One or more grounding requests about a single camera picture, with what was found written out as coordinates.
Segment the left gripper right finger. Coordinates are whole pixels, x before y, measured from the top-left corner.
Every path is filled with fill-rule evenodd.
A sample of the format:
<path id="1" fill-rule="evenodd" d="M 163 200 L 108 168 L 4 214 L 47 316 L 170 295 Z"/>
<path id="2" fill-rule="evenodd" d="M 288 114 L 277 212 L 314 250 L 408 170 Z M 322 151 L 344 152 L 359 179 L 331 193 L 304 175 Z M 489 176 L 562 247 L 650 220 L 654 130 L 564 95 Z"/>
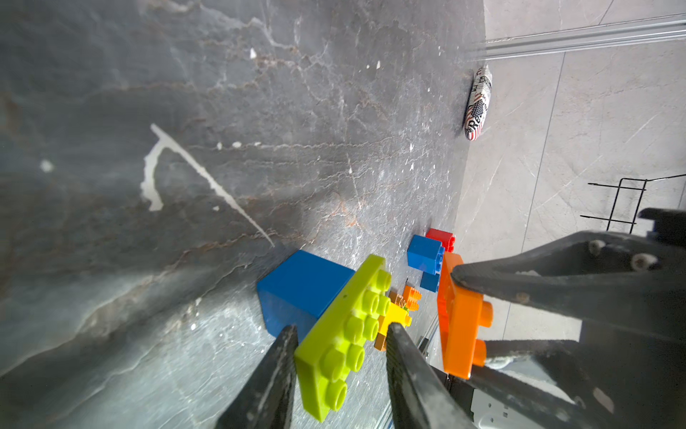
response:
<path id="1" fill-rule="evenodd" d="M 387 379 L 396 428 L 474 428 L 474 389 L 431 366 L 403 325 L 387 336 Z"/>

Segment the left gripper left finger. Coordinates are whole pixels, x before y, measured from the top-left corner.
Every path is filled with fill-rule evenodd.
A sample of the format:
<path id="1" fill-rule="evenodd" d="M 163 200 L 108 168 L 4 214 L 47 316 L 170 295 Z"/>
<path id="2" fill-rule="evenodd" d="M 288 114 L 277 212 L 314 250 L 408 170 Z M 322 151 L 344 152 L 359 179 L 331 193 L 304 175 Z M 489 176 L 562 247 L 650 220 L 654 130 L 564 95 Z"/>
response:
<path id="1" fill-rule="evenodd" d="M 298 382 L 294 353 L 298 330 L 282 329 L 237 398 L 217 420 L 217 428 L 289 428 Z"/>

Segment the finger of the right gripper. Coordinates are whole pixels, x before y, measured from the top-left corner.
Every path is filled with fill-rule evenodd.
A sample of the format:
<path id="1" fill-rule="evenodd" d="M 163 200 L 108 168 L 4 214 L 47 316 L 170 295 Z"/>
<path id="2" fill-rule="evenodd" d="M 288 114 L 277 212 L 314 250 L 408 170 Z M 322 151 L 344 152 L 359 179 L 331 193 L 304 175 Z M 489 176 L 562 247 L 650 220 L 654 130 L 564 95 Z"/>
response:
<path id="1" fill-rule="evenodd" d="M 615 428 L 616 418 L 596 400 L 595 386 L 578 359 L 575 341 L 486 341 L 487 363 L 529 360 L 572 400 L 568 402 L 542 389 L 488 366 L 473 368 L 467 381 L 544 428 Z"/>
<path id="2" fill-rule="evenodd" d="M 577 232 L 514 257 L 453 269 L 458 286 L 634 334 L 685 341 L 685 242 Z"/>

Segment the lime green lego plate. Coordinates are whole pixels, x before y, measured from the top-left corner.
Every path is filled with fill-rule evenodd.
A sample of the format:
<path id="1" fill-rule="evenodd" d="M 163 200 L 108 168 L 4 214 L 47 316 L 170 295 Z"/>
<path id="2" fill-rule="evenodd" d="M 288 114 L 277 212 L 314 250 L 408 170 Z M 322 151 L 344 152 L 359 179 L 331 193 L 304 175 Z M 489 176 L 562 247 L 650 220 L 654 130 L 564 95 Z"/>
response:
<path id="1" fill-rule="evenodd" d="M 369 256 L 296 348 L 294 359 L 305 411 L 323 423 L 346 400 L 350 373 L 364 364 L 364 346 L 380 330 L 391 300 L 385 259 Z"/>

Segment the blue lego block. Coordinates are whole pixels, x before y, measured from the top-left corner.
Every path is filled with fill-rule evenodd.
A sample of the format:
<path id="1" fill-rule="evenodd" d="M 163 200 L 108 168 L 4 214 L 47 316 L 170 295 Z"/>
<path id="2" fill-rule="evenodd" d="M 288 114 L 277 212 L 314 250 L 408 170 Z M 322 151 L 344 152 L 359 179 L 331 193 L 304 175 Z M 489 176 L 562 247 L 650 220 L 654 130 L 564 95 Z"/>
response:
<path id="1" fill-rule="evenodd" d="M 328 259 L 296 252 L 257 283 L 267 332 L 276 337 L 294 325 L 303 341 L 354 274 Z"/>

